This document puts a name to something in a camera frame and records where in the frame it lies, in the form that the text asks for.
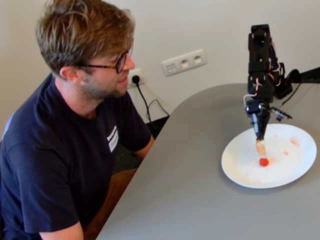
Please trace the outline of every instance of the gray table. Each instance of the gray table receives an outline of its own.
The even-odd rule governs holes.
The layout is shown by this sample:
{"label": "gray table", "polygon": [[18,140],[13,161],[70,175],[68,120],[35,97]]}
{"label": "gray table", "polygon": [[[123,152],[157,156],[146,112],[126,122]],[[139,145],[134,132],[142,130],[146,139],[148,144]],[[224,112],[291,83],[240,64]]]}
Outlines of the gray table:
{"label": "gray table", "polygon": [[[273,189],[245,188],[223,173],[225,147],[251,127],[246,87],[207,89],[172,113],[98,240],[320,239],[318,156],[303,177]],[[318,147],[319,104],[319,84],[302,84],[283,109],[293,116],[283,123],[306,130]]]}

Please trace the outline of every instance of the t-shirt sleeve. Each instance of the t-shirt sleeve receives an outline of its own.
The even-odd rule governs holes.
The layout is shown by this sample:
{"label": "t-shirt sleeve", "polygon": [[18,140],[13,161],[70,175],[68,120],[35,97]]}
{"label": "t-shirt sleeve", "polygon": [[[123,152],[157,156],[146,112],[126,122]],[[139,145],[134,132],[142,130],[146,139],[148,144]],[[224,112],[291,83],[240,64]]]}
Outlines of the t-shirt sleeve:
{"label": "t-shirt sleeve", "polygon": [[6,156],[19,186],[26,233],[55,232],[79,219],[68,185],[68,164],[56,153],[28,145]]}
{"label": "t-shirt sleeve", "polygon": [[123,96],[121,109],[120,142],[125,148],[133,152],[139,151],[149,143],[151,132],[138,114],[128,92]]}

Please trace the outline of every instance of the man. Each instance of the man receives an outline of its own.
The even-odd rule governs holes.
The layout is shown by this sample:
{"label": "man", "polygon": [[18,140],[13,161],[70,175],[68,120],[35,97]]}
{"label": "man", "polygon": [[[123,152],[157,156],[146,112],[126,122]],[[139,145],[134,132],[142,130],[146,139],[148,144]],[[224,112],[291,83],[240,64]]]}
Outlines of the man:
{"label": "man", "polygon": [[52,73],[15,112],[1,146],[4,239],[95,239],[134,170],[111,176],[119,143],[154,139],[127,93],[135,24],[101,0],[52,0],[36,27]]}

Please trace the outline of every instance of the nose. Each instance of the nose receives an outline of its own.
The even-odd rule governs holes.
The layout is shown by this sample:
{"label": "nose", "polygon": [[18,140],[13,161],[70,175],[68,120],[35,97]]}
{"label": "nose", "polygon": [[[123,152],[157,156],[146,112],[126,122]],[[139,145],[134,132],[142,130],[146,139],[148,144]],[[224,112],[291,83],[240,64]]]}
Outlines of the nose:
{"label": "nose", "polygon": [[131,69],[134,69],[135,67],[136,65],[134,61],[131,59],[130,55],[127,53],[123,70],[131,70]]}

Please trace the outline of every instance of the robotic arm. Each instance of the robotic arm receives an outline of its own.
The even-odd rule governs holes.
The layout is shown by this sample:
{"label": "robotic arm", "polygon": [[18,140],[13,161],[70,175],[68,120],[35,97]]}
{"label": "robotic arm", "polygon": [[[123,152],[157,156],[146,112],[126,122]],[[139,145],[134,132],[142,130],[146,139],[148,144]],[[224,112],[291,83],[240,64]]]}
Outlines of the robotic arm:
{"label": "robotic arm", "polygon": [[285,65],[278,62],[276,48],[270,35],[269,25],[254,25],[249,34],[249,76],[248,93],[243,102],[245,111],[252,119],[257,141],[264,139],[270,113],[276,114],[276,119],[292,118],[285,112],[270,106],[273,97],[282,99],[292,92],[292,86],[285,79]]}

